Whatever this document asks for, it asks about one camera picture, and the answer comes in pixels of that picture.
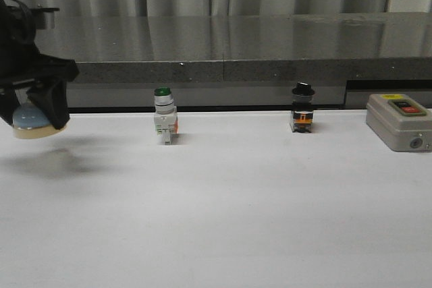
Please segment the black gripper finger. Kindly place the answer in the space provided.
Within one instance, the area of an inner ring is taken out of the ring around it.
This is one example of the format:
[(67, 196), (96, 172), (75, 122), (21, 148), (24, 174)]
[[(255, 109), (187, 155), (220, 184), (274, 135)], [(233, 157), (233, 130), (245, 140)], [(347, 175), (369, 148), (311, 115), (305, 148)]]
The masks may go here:
[(62, 129), (70, 120), (66, 91), (65, 80), (48, 79), (30, 87), (26, 94), (55, 129)]
[(19, 100), (15, 90), (6, 89), (0, 95), (0, 115), (7, 124), (13, 123), (13, 113), (19, 107)]

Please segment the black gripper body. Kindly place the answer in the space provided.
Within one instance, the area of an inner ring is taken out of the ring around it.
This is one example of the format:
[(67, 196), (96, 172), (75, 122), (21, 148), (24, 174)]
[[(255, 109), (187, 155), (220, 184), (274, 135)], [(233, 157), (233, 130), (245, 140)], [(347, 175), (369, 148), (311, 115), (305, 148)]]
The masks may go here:
[(36, 31), (54, 27), (57, 7), (28, 7), (20, 0), (1, 0), (1, 87), (20, 88), (46, 81), (73, 81), (79, 74), (73, 59), (41, 53)]

